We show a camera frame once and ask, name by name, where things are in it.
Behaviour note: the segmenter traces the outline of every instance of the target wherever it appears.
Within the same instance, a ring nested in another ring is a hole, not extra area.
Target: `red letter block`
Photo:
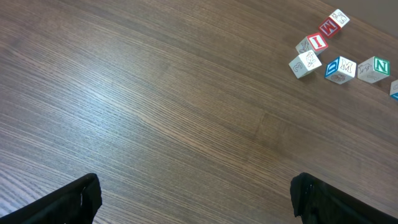
[[[349,18],[337,9],[319,26],[319,31],[327,38],[333,37],[349,22]]]

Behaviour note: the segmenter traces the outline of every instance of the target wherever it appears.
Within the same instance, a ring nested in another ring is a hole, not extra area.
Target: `white block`
[[[346,14],[344,14],[340,9],[336,9],[336,11],[330,15],[330,18],[333,19],[340,28],[343,28],[349,22],[348,16],[346,16]]]
[[[355,77],[356,63],[342,56],[326,66],[325,78],[337,84],[343,84]]]
[[[297,46],[296,50],[299,54],[313,50],[316,55],[322,53],[328,48],[328,43],[324,40],[321,33],[306,36]]]
[[[375,83],[390,76],[390,62],[378,57],[371,57],[358,65],[358,78],[368,83]]]
[[[390,96],[398,100],[398,80],[391,83]]]
[[[322,65],[313,50],[304,52],[293,59],[289,66],[297,78],[302,78]]]

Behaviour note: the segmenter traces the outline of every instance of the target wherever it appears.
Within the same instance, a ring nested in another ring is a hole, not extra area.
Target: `toy block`
[[[313,50],[316,55],[322,53],[328,48],[328,43],[324,40],[321,33],[306,36],[297,46],[296,50],[299,54]]]
[[[327,38],[331,38],[348,22],[348,16],[346,16],[340,9],[337,9],[321,23],[319,30]]]
[[[390,76],[390,62],[378,57],[371,57],[358,65],[358,78],[368,83],[375,83]]]
[[[326,66],[325,78],[343,84],[355,77],[356,63],[342,56]]]
[[[398,100],[398,80],[391,83],[390,96]]]
[[[304,52],[293,59],[289,66],[297,78],[302,78],[322,65],[313,50]]]

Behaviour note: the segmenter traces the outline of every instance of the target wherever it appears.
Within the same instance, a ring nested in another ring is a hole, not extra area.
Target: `red block face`
[[[319,30],[327,38],[333,37],[340,29],[341,27],[330,17],[323,21],[322,24],[319,26]]]

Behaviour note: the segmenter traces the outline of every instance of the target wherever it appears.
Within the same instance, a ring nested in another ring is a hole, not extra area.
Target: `wooden letter block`
[[[290,68],[297,78],[302,78],[322,65],[313,50],[298,55],[289,63]]]
[[[398,80],[391,83],[390,96],[398,100]]]
[[[355,77],[356,63],[342,56],[326,66],[325,78],[343,84]]]
[[[296,46],[296,50],[299,54],[313,50],[316,55],[322,53],[328,48],[328,43],[324,40],[321,33],[312,34],[306,36],[299,44]]]
[[[340,9],[337,9],[329,17],[325,19],[319,26],[319,30],[327,38],[333,37],[337,32],[349,22],[346,16]]]
[[[371,57],[358,65],[358,78],[368,83],[375,83],[390,76],[390,62],[378,57]]]

